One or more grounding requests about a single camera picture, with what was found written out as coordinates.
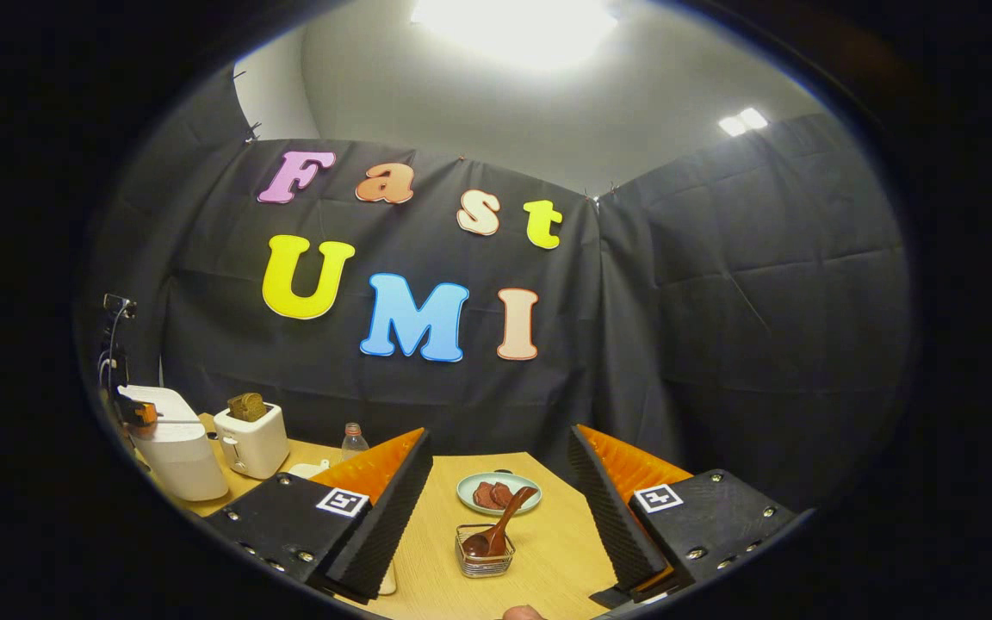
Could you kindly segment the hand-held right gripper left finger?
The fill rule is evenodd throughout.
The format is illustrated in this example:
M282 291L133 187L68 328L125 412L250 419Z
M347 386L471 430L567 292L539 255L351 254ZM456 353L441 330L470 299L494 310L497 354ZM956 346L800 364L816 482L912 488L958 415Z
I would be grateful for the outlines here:
M379 595L432 463L430 432L413 429L311 478L276 474L204 521L267 568L366 604Z

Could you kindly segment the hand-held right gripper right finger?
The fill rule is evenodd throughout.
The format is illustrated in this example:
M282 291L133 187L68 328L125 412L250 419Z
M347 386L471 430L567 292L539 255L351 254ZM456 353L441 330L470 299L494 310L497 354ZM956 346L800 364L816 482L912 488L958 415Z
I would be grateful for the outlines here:
M689 474L587 426L571 428L568 463L617 577L593 599L612 609L719 580L798 526L723 468Z

